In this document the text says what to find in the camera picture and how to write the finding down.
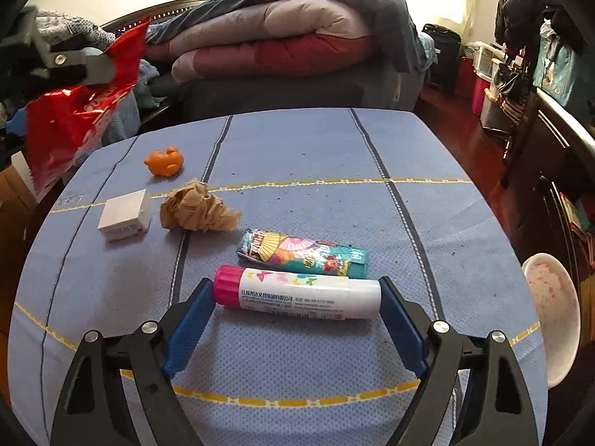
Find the red snack packet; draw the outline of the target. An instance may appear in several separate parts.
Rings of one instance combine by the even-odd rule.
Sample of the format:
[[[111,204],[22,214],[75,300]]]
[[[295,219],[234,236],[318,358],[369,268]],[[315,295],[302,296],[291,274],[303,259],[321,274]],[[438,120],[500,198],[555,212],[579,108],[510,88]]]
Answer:
[[[112,114],[136,84],[148,26],[143,20],[104,52],[115,67],[111,82],[55,89],[26,106],[25,149],[35,192],[100,143]]]

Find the pink white trash bin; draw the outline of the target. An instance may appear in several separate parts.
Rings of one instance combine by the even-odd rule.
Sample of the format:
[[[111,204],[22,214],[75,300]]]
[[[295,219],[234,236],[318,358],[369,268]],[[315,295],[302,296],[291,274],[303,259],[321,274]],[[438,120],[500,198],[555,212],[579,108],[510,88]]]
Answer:
[[[548,389],[569,374],[580,344],[581,311],[575,285],[561,262],[538,253],[522,265],[540,320]]]

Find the grey fuzzy blanket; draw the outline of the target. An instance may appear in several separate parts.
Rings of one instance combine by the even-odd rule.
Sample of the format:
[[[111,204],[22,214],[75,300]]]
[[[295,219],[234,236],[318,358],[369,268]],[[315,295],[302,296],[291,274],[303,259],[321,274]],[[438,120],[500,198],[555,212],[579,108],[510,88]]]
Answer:
[[[41,36],[52,46],[69,42],[75,44],[75,49],[95,47],[104,51],[116,41],[113,32],[86,18],[63,12],[39,10],[35,21]]]

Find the dark wooden headboard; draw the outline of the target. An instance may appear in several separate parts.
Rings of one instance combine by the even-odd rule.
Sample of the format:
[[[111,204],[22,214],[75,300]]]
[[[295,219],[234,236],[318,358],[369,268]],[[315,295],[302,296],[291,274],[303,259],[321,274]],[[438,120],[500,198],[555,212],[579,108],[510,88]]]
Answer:
[[[115,18],[105,23],[102,28],[107,32],[119,36],[129,29],[136,27],[147,18],[151,21],[163,21],[167,18],[177,16],[180,13],[184,13],[205,1],[209,0],[173,0],[166,3],[160,3]]]

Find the teal fleece blanket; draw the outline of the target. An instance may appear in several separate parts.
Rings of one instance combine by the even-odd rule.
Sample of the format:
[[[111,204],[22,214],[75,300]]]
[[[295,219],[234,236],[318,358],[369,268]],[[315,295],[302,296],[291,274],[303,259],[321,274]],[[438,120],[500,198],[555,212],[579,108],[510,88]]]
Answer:
[[[103,146],[136,135],[141,126],[140,111],[159,108],[163,98],[154,97],[149,89],[149,83],[158,76],[157,68],[148,61],[142,59],[139,62],[136,85],[112,114],[112,119],[102,136]]]

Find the orange toy animal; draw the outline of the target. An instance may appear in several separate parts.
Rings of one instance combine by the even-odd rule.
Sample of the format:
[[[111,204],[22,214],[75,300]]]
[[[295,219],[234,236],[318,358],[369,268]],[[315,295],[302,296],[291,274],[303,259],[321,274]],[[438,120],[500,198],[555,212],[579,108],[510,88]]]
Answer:
[[[143,163],[148,171],[156,177],[173,177],[177,175],[184,166],[184,155],[177,147],[167,147],[166,150],[151,152]]]

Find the small white box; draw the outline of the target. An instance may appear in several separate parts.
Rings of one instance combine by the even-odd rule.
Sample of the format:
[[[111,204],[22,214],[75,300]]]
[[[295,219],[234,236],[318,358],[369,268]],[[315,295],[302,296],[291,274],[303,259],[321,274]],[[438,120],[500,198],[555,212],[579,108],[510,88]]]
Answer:
[[[98,230],[108,242],[124,240],[146,233],[152,216],[152,198],[146,189],[140,189],[108,199]]]

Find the crumpled brown paper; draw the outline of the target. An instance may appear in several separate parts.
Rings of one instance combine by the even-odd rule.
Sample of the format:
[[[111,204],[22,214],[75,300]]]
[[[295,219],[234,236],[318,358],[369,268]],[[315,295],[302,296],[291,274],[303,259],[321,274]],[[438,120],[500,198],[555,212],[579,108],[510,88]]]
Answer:
[[[170,191],[159,207],[160,224],[166,230],[181,227],[191,232],[232,232],[238,229],[241,216],[195,178]]]

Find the white pink glue stick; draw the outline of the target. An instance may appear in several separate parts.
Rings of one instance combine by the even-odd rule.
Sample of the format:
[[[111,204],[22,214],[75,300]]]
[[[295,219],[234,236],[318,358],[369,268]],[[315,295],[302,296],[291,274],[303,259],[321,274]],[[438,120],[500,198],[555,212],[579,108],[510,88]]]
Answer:
[[[296,274],[224,265],[214,279],[217,304],[282,316],[373,319],[381,304],[376,280]]]

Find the dark wooden dresser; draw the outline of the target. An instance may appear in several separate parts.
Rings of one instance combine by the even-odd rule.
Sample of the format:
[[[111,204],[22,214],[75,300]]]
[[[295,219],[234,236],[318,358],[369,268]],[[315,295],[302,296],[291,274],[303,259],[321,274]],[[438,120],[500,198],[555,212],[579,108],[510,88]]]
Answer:
[[[557,258],[575,288],[592,274],[578,201],[594,194],[594,137],[545,91],[530,96],[501,183],[513,212],[509,236],[520,261]]]

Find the teal colourful candy wrapper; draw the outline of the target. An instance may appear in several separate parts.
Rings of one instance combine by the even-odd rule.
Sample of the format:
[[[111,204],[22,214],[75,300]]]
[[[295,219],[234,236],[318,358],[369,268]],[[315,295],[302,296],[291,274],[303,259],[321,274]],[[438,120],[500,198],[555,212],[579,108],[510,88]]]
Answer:
[[[237,254],[272,270],[351,279],[366,279],[369,263],[361,248],[259,229],[245,230]]]

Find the folded pink red quilt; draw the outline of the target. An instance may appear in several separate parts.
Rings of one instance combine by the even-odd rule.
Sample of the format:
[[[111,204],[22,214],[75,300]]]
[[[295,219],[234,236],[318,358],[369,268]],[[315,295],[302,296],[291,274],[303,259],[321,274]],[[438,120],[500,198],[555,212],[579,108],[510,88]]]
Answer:
[[[335,0],[279,0],[196,23],[151,43],[151,61],[170,61],[178,84],[196,78],[310,77],[378,54],[363,17]]]

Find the black suitcase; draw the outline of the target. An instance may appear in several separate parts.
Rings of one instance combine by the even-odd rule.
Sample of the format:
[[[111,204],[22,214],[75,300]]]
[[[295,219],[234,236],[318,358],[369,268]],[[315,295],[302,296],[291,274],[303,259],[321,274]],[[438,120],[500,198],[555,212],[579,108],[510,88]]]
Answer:
[[[429,34],[435,44],[436,62],[430,67],[430,83],[444,92],[453,92],[456,85],[461,37],[454,30],[427,23],[422,31]]]

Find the dark blue bed cover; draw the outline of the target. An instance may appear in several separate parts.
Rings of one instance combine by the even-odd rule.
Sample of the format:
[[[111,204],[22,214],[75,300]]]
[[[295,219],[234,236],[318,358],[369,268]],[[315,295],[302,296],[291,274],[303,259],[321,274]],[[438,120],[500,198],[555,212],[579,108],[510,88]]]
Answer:
[[[207,0],[152,25],[145,56],[167,67],[170,93],[192,119],[411,110],[436,59],[405,0]]]

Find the black jacket on rack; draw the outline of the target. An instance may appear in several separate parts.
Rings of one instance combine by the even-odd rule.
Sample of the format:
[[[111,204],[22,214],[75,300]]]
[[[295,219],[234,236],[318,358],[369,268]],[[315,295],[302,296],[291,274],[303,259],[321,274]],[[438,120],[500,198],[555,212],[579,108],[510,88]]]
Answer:
[[[541,28],[544,0],[498,0],[494,38],[507,47],[526,45]]]

